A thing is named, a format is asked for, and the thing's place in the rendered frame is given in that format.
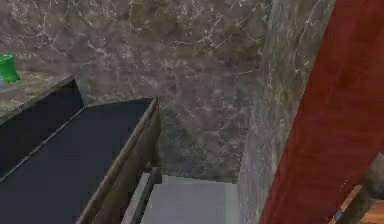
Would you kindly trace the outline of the dark blue cabinet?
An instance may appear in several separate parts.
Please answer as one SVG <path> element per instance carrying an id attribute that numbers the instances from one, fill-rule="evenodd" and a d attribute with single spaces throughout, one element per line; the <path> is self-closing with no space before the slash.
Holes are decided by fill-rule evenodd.
<path id="1" fill-rule="evenodd" d="M 0 81 L 0 224 L 139 224 L 160 132 L 155 97 L 87 105 L 71 75 Z"/>

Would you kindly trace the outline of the green cup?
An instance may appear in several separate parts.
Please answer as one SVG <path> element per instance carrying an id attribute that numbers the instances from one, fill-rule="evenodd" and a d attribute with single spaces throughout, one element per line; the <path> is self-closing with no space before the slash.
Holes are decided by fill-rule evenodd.
<path id="1" fill-rule="evenodd" d="M 0 75 L 7 83 L 16 82 L 20 79 L 12 55 L 0 55 Z"/>

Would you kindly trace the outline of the red wooden door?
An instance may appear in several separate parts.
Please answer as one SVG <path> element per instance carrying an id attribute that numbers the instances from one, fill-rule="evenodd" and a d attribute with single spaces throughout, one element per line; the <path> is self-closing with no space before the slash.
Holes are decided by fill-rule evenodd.
<path id="1" fill-rule="evenodd" d="M 259 224 L 328 224 L 384 149 L 384 0 L 336 0 Z"/>

